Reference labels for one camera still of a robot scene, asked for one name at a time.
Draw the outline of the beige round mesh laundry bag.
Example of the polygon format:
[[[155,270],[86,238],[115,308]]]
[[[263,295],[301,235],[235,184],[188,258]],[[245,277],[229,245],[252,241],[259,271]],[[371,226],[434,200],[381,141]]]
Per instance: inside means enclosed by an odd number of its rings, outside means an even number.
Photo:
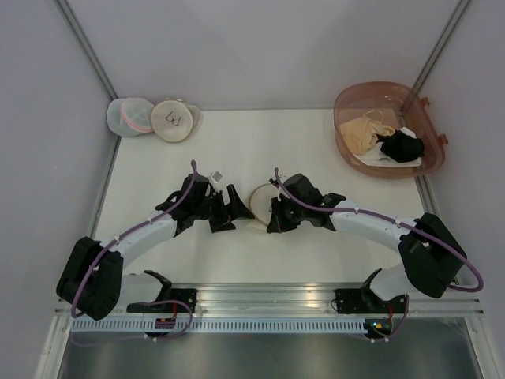
[[[254,215],[247,228],[257,233],[266,233],[271,219],[271,199],[279,195],[279,189],[267,182],[256,187],[247,200],[248,209]]]

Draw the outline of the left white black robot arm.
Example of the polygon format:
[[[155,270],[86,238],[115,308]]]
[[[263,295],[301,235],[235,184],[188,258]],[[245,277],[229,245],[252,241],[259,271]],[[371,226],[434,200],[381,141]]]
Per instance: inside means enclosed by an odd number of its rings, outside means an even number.
[[[170,312],[172,283],[146,269],[126,275],[125,268],[157,245],[178,237],[197,220],[208,222],[211,232],[232,231],[235,220],[251,220],[234,185],[217,190],[200,175],[188,175],[143,221],[102,242],[88,236],[76,241],[56,287],[59,298],[70,305],[74,318],[102,320],[118,305],[130,313]]]

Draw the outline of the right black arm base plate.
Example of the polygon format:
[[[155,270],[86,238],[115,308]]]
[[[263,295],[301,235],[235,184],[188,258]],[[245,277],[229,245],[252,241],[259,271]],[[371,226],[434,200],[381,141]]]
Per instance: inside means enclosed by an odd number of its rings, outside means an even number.
[[[383,314],[405,313],[406,296],[399,295],[391,300],[381,300],[370,289],[372,277],[360,287],[335,289],[334,302],[338,314]]]

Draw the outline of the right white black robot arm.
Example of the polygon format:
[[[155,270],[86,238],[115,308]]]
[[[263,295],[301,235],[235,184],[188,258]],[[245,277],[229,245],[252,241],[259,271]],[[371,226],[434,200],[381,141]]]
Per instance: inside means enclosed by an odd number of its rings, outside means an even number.
[[[380,214],[343,195],[322,194],[303,174],[274,184],[279,194],[271,199],[269,234],[293,231],[309,222],[314,227],[357,235],[399,254],[400,264],[374,270],[358,288],[369,311],[413,292],[441,298],[466,259],[462,247],[432,213],[419,218]]]

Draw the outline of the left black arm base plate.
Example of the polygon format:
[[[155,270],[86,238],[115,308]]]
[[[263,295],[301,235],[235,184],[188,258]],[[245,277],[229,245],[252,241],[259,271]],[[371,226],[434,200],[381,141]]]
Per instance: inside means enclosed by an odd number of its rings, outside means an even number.
[[[133,303],[127,305],[127,313],[189,314],[197,304],[196,288],[172,288],[163,290],[153,303]]]

